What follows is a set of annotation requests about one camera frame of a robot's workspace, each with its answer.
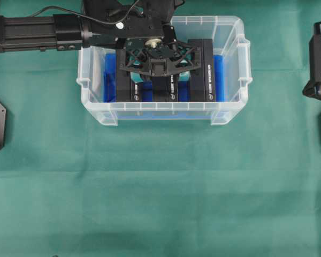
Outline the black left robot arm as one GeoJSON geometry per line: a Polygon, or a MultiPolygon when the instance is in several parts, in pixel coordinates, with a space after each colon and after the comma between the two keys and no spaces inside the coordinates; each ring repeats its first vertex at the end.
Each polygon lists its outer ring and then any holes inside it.
{"type": "Polygon", "coordinates": [[[171,20],[183,1],[83,1],[82,12],[56,7],[44,17],[0,15],[0,53],[72,51],[89,47],[120,53],[120,70],[143,78],[167,77],[197,70],[202,48],[179,41],[171,20]]]}

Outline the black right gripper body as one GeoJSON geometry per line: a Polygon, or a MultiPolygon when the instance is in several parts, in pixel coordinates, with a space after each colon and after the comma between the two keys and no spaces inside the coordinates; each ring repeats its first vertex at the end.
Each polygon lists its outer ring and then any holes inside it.
{"type": "Polygon", "coordinates": [[[309,42],[310,79],[302,94],[321,101],[321,34],[319,34],[319,23],[314,24],[314,34],[309,42]]]}

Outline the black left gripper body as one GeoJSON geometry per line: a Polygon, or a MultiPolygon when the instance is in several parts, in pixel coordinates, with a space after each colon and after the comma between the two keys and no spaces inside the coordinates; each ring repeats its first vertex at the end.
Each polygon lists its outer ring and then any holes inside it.
{"type": "Polygon", "coordinates": [[[175,58],[177,39],[170,21],[176,8],[176,1],[83,1],[83,46],[175,58]]]}

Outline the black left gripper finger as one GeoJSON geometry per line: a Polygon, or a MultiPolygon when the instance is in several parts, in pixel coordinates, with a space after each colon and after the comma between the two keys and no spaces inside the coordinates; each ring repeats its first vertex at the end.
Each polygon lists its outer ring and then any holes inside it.
{"type": "Polygon", "coordinates": [[[120,39],[118,46],[123,53],[123,70],[130,73],[134,82],[151,82],[149,53],[145,39],[120,39]]]}
{"type": "Polygon", "coordinates": [[[202,40],[173,40],[166,47],[170,50],[166,58],[166,75],[177,76],[179,81],[189,81],[191,73],[202,68],[202,40]]]}

